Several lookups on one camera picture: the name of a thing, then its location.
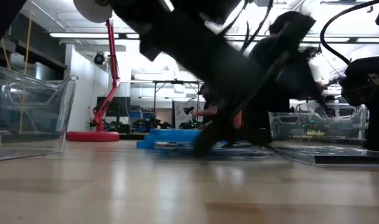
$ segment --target clear plastic bin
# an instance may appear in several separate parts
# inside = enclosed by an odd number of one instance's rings
[[[0,67],[0,160],[62,151],[76,80],[49,83]]]
[[[293,113],[270,113],[273,146],[361,147],[365,139],[366,106],[327,106],[327,112],[317,103],[304,103]]]

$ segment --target white wall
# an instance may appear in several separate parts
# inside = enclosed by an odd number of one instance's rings
[[[39,62],[35,64],[35,78],[39,80],[53,80],[55,77],[51,74],[50,67],[45,66]]]
[[[172,118],[172,109],[156,109],[156,119],[159,119],[161,123],[163,122],[171,122]]]
[[[136,80],[173,80],[176,78],[180,81],[197,81],[198,79],[188,71],[170,72],[158,71],[158,73],[134,73]]]
[[[65,78],[78,77],[68,131],[89,131],[96,98],[108,93],[109,75],[80,55],[72,44],[66,46],[65,64]]]
[[[157,85],[157,89],[159,89],[162,86],[162,84]],[[161,88],[159,91],[157,91],[156,96],[157,97],[178,97],[178,98],[185,98],[187,97],[187,94],[196,94],[196,91],[192,88],[186,88],[185,93],[174,93],[173,88]],[[143,108],[153,108],[154,104],[154,88],[132,88],[130,92],[131,97],[131,105],[138,105],[142,106]],[[156,108],[172,108],[172,99],[157,99],[156,98]]]

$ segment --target ceiling light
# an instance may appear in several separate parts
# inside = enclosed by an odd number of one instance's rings
[[[126,34],[127,39],[139,39],[139,34]]]
[[[264,39],[267,35],[260,35],[255,38],[255,42]],[[246,38],[245,35],[227,35],[227,40],[235,42],[243,42]],[[364,36],[339,36],[329,35],[325,37],[328,44],[379,44],[379,37],[364,37]],[[318,35],[308,35],[303,38],[302,43],[318,44],[321,38]]]
[[[50,33],[51,37],[61,39],[107,39],[108,34],[103,33]]]
[[[121,83],[153,83],[150,80],[121,80]]]
[[[153,96],[139,96],[138,97],[139,99],[160,99],[160,100],[197,100],[197,98],[191,98],[191,97],[163,97],[163,96],[157,96],[157,97],[153,97]]]
[[[174,6],[172,5],[170,0],[164,0],[166,6],[169,8],[170,12],[174,11]]]

